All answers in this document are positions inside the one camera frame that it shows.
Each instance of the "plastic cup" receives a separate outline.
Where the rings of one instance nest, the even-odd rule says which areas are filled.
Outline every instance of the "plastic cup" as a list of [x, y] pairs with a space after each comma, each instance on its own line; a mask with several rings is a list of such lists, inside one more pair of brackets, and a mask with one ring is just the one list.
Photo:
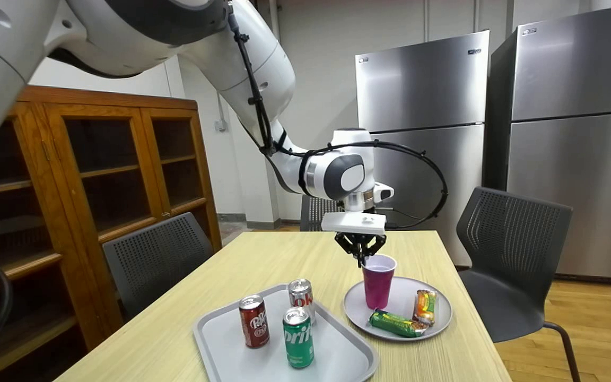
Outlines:
[[386, 255], [369, 256], [362, 267], [364, 276], [364, 299], [371, 309], [383, 309], [388, 305], [390, 282], [395, 274], [397, 262]]

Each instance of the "gray tray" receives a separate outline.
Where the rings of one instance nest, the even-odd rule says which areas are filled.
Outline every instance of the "gray tray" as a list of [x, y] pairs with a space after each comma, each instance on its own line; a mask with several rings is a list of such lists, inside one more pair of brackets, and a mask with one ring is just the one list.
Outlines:
[[286, 284], [275, 285], [259, 294], [265, 300], [270, 341], [250, 349], [240, 324], [238, 302], [204, 315], [193, 333], [211, 382], [284, 380], [301, 382], [358, 382], [367, 380], [379, 365], [379, 356], [359, 334], [315, 302], [313, 325], [315, 360], [295, 369], [286, 362], [282, 315], [291, 306]]

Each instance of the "sprite can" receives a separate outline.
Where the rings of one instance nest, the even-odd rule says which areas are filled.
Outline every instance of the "sprite can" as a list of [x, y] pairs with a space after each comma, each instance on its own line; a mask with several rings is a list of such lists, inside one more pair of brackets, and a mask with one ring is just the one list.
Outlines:
[[310, 315], [301, 307], [289, 308], [282, 319], [282, 326], [289, 365], [293, 368], [308, 367], [315, 358]]

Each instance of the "coke can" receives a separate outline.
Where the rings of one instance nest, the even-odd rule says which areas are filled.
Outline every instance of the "coke can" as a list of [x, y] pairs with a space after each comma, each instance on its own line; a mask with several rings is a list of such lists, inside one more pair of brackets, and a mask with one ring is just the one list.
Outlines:
[[315, 358], [312, 345], [312, 322], [308, 312], [301, 307], [286, 310], [282, 318], [286, 360], [293, 368], [308, 367]]
[[301, 307], [310, 315], [311, 324], [315, 324], [315, 303], [312, 300], [312, 285], [306, 279], [289, 283], [289, 302], [292, 307]]
[[250, 348], [260, 348], [270, 339], [267, 331], [267, 316], [265, 302], [257, 294], [252, 294], [240, 300], [240, 317], [242, 331], [245, 333], [245, 343]]

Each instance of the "wooden cabinet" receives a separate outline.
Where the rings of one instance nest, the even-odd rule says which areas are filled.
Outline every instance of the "wooden cabinet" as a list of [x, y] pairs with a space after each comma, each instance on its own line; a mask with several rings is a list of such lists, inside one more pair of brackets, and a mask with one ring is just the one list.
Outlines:
[[53, 378], [123, 324], [104, 242], [191, 211], [220, 249], [196, 109], [36, 86], [19, 97], [0, 128], [0, 266], [15, 293], [0, 380], [41, 375], [29, 365], [44, 360]]

